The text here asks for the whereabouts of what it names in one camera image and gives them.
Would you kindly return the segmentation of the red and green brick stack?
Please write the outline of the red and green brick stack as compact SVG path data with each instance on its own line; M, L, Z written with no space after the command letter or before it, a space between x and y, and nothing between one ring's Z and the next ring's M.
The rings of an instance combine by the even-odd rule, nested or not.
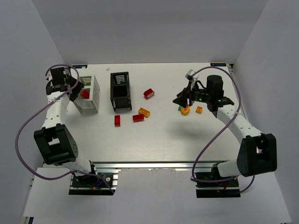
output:
M89 94L88 91L83 90L83 91L81 92L81 96L82 96L82 98L84 98L84 99L89 99L90 94Z

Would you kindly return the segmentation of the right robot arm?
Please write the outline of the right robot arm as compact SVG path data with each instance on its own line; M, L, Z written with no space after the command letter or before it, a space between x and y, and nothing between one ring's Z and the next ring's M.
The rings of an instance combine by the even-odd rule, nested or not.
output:
M238 156L235 160L220 162L213 165L211 174L206 180L193 176L200 183L220 183L230 181L238 176L250 177L270 173L277 170L277 140L271 133L264 134L252 126L243 115L239 114L234 102L225 97L223 80L219 75L209 75L206 86L186 75L188 85L173 100L183 107L193 102L206 103L208 110L223 124L240 143Z

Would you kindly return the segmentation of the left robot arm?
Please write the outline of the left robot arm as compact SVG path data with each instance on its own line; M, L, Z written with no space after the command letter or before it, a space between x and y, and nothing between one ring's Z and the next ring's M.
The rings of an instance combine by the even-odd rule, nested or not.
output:
M84 87L79 78L71 75L71 69L69 66L53 66L46 72L46 95L50 106L42 128L34 132L34 139L46 164L78 171L79 176L95 174L94 164L79 155L75 139L65 125L67 106L77 99Z

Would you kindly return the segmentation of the yellow orange-slice round brick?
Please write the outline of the yellow orange-slice round brick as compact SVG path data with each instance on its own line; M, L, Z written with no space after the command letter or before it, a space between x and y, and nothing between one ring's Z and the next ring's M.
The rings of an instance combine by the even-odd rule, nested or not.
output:
M187 115L189 112L190 112L190 107L182 107L181 110L180 110L181 114L182 115Z

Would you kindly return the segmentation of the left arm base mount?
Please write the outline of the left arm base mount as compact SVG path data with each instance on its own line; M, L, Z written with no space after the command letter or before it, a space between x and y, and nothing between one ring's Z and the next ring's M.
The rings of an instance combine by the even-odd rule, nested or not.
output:
M83 176L72 176L69 195L77 196L112 196L116 191L118 173L116 172L98 172L112 191L107 187L102 179L97 177L83 177Z

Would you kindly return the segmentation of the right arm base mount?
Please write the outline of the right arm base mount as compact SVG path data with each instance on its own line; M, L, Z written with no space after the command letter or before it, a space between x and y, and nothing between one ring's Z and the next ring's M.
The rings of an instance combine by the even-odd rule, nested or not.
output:
M221 180L221 182L199 182L191 177L191 181L196 183L197 198L239 198L241 197L238 180L232 179L223 181L225 177L220 177L219 172L214 168L210 172L197 172L195 178L204 181Z

